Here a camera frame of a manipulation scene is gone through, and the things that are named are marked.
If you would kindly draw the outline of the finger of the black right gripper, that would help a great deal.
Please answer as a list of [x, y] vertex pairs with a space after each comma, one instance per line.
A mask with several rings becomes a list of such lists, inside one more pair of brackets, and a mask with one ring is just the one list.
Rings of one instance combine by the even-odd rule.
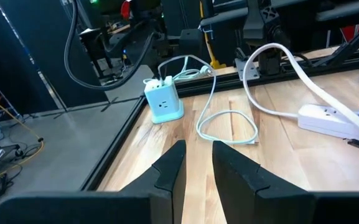
[[179, 54], [202, 58], [202, 34], [198, 29], [184, 29], [179, 38]]
[[163, 56], [167, 53], [167, 41], [164, 34], [153, 32], [150, 48], [147, 55], [147, 65], [153, 72], [153, 78], [161, 79], [158, 66], [163, 61]]

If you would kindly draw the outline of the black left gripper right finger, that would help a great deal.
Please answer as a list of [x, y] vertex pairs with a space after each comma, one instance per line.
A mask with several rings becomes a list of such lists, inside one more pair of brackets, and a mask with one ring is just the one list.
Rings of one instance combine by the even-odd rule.
[[359, 224], [359, 192], [304, 190], [221, 141], [212, 156], [227, 224]]

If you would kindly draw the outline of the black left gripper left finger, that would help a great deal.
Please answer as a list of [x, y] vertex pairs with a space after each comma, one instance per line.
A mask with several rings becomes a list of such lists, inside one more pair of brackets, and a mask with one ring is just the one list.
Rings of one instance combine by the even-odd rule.
[[0, 204], [0, 224], [180, 224], [186, 143], [177, 141], [117, 192], [43, 192]]

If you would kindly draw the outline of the white power strip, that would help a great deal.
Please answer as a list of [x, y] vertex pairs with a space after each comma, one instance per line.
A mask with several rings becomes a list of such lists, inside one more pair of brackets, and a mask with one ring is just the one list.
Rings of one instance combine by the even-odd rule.
[[306, 104], [298, 111], [298, 126], [309, 131], [342, 139], [359, 140], [359, 127], [336, 109]]

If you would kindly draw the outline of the pale cube power strip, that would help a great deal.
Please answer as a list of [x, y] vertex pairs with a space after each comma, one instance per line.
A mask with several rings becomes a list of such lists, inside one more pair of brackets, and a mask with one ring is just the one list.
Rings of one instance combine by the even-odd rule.
[[164, 81], [151, 79], [144, 89], [154, 124], [180, 119], [184, 115], [184, 104], [179, 98], [172, 76]]

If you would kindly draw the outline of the black partition panel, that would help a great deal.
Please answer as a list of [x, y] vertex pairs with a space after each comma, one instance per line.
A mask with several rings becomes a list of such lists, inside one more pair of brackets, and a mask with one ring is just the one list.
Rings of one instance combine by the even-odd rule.
[[70, 29], [65, 0], [0, 0], [0, 89], [20, 114], [102, 103], [103, 91], [68, 75], [63, 54]]

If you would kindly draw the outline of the red storage bins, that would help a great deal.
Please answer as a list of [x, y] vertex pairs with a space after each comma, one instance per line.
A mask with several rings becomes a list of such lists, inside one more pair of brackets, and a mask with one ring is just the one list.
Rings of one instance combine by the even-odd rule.
[[343, 27], [340, 31], [344, 41], [349, 42], [359, 33], [359, 24]]

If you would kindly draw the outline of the grey metal corner bracket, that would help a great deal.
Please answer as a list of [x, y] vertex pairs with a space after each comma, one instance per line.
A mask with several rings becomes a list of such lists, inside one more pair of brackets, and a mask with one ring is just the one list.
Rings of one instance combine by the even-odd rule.
[[[243, 80], [243, 72], [245, 68], [245, 60], [241, 60], [239, 58], [235, 58], [235, 68], [238, 73], [239, 79]], [[255, 67], [254, 63], [250, 65], [250, 67], [245, 71], [245, 78], [247, 81], [249, 80], [257, 80], [260, 78], [258, 69]]]

